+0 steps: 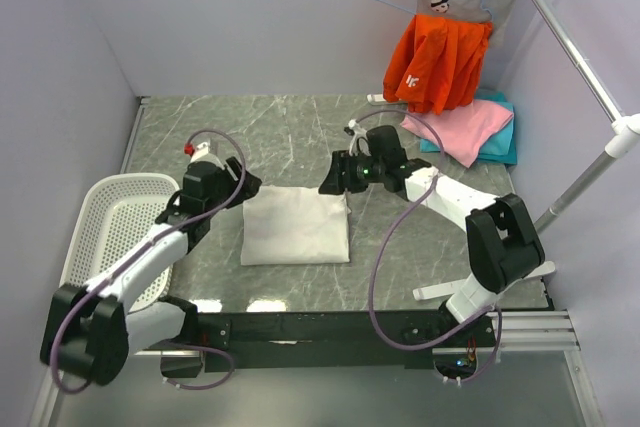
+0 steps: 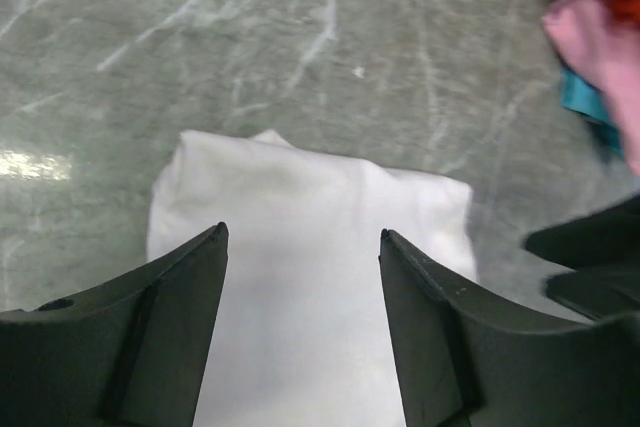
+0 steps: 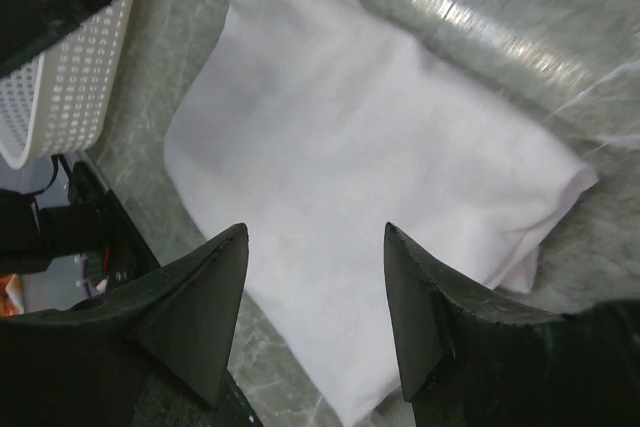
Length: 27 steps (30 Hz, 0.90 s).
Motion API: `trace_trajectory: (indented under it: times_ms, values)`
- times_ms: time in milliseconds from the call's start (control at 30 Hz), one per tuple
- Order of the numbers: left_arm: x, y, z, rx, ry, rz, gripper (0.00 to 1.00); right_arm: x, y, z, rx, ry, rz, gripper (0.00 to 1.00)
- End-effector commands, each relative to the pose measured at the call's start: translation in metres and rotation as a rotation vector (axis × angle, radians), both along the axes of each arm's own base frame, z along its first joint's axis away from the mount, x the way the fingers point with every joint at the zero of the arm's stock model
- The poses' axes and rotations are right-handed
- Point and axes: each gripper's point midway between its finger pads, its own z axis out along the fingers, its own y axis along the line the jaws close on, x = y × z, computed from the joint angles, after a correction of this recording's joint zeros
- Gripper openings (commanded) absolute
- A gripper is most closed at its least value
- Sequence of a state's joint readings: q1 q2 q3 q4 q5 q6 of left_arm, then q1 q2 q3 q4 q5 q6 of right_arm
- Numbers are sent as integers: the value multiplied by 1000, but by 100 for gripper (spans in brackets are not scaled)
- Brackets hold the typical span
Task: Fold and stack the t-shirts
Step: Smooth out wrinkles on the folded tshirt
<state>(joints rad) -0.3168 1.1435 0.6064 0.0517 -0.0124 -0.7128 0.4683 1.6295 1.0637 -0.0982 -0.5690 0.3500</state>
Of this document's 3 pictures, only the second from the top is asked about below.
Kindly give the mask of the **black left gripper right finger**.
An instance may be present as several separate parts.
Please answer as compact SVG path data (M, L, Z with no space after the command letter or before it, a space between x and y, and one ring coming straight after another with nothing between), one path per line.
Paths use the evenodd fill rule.
M639 317L578 323L505 299L392 230L380 271L410 426L635 426Z

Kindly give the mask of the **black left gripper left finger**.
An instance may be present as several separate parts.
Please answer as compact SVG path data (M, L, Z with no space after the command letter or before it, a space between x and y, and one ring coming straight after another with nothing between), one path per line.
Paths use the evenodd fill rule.
M190 426L228 261L213 226L172 252L1 316L5 426Z

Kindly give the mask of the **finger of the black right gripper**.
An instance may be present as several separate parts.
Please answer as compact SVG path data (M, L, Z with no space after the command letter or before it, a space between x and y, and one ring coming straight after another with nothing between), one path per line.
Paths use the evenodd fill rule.
M639 261L639 196L529 233L523 248L574 270Z
M610 264L551 276L545 295L591 320L639 311L639 266Z

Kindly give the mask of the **white t-shirt with red print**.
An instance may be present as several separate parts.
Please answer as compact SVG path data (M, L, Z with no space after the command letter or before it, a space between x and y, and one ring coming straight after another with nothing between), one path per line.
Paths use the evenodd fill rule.
M272 130L183 132L154 185L147 256L229 231L196 424L402 425L380 235L475 279L471 200L466 183L301 150Z

